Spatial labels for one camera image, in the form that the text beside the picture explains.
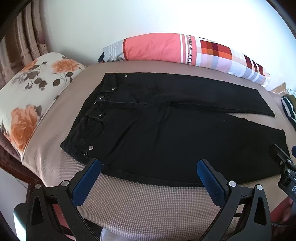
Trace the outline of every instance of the silver screw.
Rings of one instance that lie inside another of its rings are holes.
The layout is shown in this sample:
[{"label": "silver screw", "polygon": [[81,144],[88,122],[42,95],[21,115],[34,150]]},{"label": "silver screw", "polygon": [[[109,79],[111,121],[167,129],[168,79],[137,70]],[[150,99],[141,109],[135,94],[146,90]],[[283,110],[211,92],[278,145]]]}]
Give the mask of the silver screw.
[{"label": "silver screw", "polygon": [[263,187],[262,187],[260,184],[256,185],[256,187],[257,187],[257,189],[259,189],[259,190],[262,190],[262,189],[263,189]]},{"label": "silver screw", "polygon": [[62,185],[63,187],[66,187],[66,186],[69,185],[69,181],[67,181],[67,180],[62,181],[61,185]]},{"label": "silver screw", "polygon": [[35,185],[35,189],[38,190],[39,188],[41,188],[41,184],[38,183]]},{"label": "silver screw", "polygon": [[237,185],[237,183],[235,181],[230,181],[229,185],[232,186],[232,187],[235,187]]}]

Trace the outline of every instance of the mattress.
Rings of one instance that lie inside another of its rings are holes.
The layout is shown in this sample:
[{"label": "mattress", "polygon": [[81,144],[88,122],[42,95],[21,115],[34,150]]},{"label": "mattress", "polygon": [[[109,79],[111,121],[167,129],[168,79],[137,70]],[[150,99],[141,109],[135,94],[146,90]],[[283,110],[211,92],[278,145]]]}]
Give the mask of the mattress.
[{"label": "mattress", "polygon": [[[283,129],[289,150],[296,144],[296,132],[262,86],[249,80],[206,68],[162,61],[123,61],[95,64],[86,68],[50,108],[32,136],[23,165],[37,174],[46,186],[70,180],[84,165],[61,148],[85,99],[106,72],[156,72],[186,74],[226,81],[259,91],[275,113],[274,117],[233,114],[266,126]],[[286,194],[278,188],[279,176],[246,183],[264,187],[270,211]],[[219,211],[205,188],[147,185],[100,174],[84,204],[81,215],[120,236],[133,240],[193,240],[201,237]],[[237,222],[235,218],[229,228]]]}]

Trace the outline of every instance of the pillow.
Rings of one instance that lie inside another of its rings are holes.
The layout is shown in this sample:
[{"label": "pillow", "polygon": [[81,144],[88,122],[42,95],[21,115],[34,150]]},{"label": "pillow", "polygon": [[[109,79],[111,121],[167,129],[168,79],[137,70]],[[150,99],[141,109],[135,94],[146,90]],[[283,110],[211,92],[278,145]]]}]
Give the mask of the pillow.
[{"label": "pillow", "polygon": [[127,38],[105,48],[104,62],[161,60],[219,70],[266,87],[269,73],[254,60],[214,41],[184,34],[152,33]]},{"label": "pillow", "polygon": [[52,52],[24,67],[0,90],[0,130],[21,157],[42,117],[85,66]]}]

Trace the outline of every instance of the curtain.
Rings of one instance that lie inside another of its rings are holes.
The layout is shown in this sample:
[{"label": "curtain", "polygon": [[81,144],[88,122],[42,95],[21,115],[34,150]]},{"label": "curtain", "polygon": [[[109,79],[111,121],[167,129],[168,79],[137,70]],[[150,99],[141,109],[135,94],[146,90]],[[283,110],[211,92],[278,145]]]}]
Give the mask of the curtain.
[{"label": "curtain", "polygon": [[33,0],[17,16],[0,43],[0,89],[24,66],[46,53],[39,0]]}]

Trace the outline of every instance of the black jeans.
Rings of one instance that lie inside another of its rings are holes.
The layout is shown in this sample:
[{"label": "black jeans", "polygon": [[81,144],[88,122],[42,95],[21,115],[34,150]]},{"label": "black jeans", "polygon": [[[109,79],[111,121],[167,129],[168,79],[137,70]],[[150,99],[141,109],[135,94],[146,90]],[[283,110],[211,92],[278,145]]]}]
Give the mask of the black jeans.
[{"label": "black jeans", "polygon": [[176,74],[106,73],[85,101],[61,147],[102,173],[147,184],[202,186],[206,158],[227,180],[245,183],[279,174],[268,155],[286,153],[283,130],[225,112],[274,116],[255,89]]}]

